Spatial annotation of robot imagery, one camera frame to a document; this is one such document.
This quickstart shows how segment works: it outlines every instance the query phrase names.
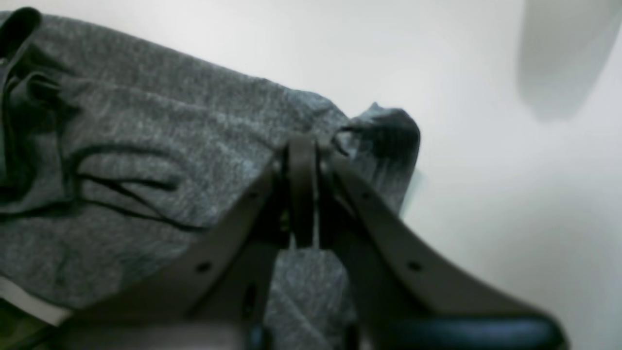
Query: gray heathered cloth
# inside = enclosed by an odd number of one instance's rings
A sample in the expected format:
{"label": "gray heathered cloth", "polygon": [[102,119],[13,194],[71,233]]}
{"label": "gray heathered cloth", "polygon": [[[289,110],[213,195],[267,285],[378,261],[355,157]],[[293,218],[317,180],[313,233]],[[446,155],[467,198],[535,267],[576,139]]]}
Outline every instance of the gray heathered cloth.
{"label": "gray heathered cloth", "polygon": [[[53,132],[23,139],[38,159],[30,189],[0,197],[0,274],[58,305],[82,308],[171,262],[292,133],[334,137],[395,211],[414,168],[416,126],[402,110],[373,105],[349,120],[317,94],[55,16],[30,60],[60,85],[63,107],[46,117]],[[21,90],[4,91],[19,105]],[[266,311],[278,349],[338,348],[354,317],[332,253],[280,254]]]}

